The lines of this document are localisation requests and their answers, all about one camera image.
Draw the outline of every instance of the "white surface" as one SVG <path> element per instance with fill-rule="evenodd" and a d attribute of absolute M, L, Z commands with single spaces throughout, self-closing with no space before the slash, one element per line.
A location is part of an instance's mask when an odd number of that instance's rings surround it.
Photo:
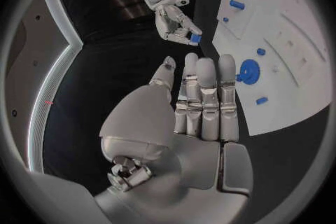
<path fill-rule="evenodd" d="M 246 59 L 259 63 L 256 84 L 236 84 L 250 135 L 294 125 L 328 106 L 329 58 L 305 0 L 236 0 L 246 5 L 236 13 L 229 1 L 221 2 L 213 45 L 219 54 L 235 57 L 237 73 Z M 265 49 L 266 55 L 257 55 L 258 48 Z M 268 102 L 257 105 L 261 97 Z"/>

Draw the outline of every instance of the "blue object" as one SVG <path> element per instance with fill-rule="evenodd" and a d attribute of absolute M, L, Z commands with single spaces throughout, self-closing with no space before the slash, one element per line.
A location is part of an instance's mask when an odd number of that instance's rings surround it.
<path fill-rule="evenodd" d="M 201 35 L 192 34 L 190 41 L 194 43 L 199 43 L 201 38 L 202 38 Z"/>
<path fill-rule="evenodd" d="M 259 48 L 256 50 L 256 53 L 257 55 L 264 56 L 266 54 L 266 50 Z"/>
<path fill-rule="evenodd" d="M 258 63 L 255 60 L 248 59 L 241 64 L 240 74 L 236 76 L 236 81 L 243 81 L 247 85 L 252 85 L 258 81 L 259 77 L 260 68 Z"/>
<path fill-rule="evenodd" d="M 245 4 L 234 1 L 234 0 L 230 0 L 230 6 L 239 8 L 240 10 L 243 10 L 245 8 Z"/>
<path fill-rule="evenodd" d="M 262 104 L 266 103 L 267 101 L 268 101 L 267 97 L 262 97 L 262 98 L 257 99 L 257 101 L 255 101 L 255 102 L 256 102 L 257 105 L 262 105 Z"/>

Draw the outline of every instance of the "small blue piece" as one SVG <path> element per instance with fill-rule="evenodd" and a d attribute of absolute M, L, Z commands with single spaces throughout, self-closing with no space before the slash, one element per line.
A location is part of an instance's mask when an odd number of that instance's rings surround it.
<path fill-rule="evenodd" d="M 262 104 L 265 104 L 267 101 L 268 101 L 267 97 L 262 97 L 262 98 L 257 99 L 257 101 L 255 102 L 257 105 L 262 105 Z"/>
<path fill-rule="evenodd" d="M 201 38 L 202 38 L 201 35 L 192 34 L 190 41 L 194 43 L 199 43 Z"/>
<path fill-rule="evenodd" d="M 245 4 L 234 1 L 234 0 L 230 0 L 230 6 L 239 8 L 240 10 L 243 10 L 245 8 Z"/>
<path fill-rule="evenodd" d="M 236 81 L 243 81 L 247 85 L 252 85 L 258 81 L 259 77 L 260 68 L 258 63 L 255 60 L 248 59 L 241 64 L 240 74 L 236 76 Z"/>
<path fill-rule="evenodd" d="M 264 56 L 266 54 L 266 50 L 259 48 L 256 50 L 256 53 L 257 55 Z"/>

